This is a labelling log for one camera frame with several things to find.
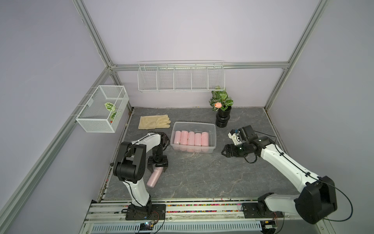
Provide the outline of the clear plastic storage box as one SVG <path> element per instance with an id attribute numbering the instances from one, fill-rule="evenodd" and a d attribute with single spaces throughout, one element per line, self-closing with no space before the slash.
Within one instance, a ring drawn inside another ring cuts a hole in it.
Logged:
<path id="1" fill-rule="evenodd" d="M 177 121 L 170 140 L 175 151 L 210 154 L 217 146 L 216 126 L 211 123 Z"/>

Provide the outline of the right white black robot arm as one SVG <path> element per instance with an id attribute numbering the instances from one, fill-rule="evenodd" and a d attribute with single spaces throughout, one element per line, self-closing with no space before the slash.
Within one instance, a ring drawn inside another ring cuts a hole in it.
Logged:
<path id="1" fill-rule="evenodd" d="M 266 136 L 246 139 L 237 145 L 227 144 L 221 154 L 227 158 L 245 158 L 254 154 L 256 159 L 267 161 L 281 172 L 299 192 L 297 196 L 273 192 L 262 195 L 258 198 L 259 215 L 291 213 L 299 215 L 310 224 L 316 224 L 338 209 L 335 183 L 331 178 L 320 177 L 307 170 Z"/>

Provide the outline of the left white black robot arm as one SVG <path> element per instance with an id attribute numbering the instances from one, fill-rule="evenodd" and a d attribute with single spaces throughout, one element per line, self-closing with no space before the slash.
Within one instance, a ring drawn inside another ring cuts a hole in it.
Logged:
<path id="1" fill-rule="evenodd" d="M 146 169 L 152 173 L 167 170 L 168 158 L 164 151 L 169 144 L 170 139 L 163 132 L 149 132 L 138 140 L 120 144 L 111 167 L 113 175 L 128 189 L 134 210 L 150 212 L 152 199 L 143 176 Z"/>

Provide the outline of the beige work glove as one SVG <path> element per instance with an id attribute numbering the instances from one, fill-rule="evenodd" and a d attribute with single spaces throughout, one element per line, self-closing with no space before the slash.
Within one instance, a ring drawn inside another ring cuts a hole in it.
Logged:
<path id="1" fill-rule="evenodd" d="M 138 129 L 167 129 L 170 128 L 171 120 L 168 115 L 142 116 L 139 121 Z"/>

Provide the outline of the potted plant black pot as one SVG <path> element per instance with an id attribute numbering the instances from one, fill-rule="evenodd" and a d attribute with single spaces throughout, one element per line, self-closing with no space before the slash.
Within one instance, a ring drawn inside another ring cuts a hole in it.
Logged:
<path id="1" fill-rule="evenodd" d="M 233 99 L 228 95 L 225 89 L 217 86 L 211 92 L 212 97 L 209 104 L 216 113 L 216 125 L 220 128 L 227 126 L 230 119 L 230 112 L 233 106 Z"/>

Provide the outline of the green leaf in basket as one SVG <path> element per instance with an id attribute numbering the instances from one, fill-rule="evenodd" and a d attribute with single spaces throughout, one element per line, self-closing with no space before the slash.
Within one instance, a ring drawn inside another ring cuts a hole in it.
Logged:
<path id="1" fill-rule="evenodd" d="M 110 112 L 113 112 L 116 110 L 116 106 L 113 104 L 113 103 L 110 103 L 110 102 L 106 102 L 105 104 L 105 108 L 110 111 Z"/>

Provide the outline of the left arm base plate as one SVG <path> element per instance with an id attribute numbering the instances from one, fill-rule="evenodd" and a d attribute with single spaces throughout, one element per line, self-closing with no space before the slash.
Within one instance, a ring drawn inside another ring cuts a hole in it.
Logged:
<path id="1" fill-rule="evenodd" d="M 153 204 L 147 207 L 129 205 L 126 211 L 126 220 L 161 220 L 165 218 L 166 205 Z"/>

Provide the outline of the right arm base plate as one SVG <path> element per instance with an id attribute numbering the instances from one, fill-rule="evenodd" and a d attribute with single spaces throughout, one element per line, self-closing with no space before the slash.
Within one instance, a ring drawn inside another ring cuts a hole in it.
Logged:
<path id="1" fill-rule="evenodd" d="M 277 219 L 283 218 L 282 212 L 273 212 L 268 209 L 264 203 L 243 203 L 241 210 L 244 214 L 244 218 L 268 218 Z"/>

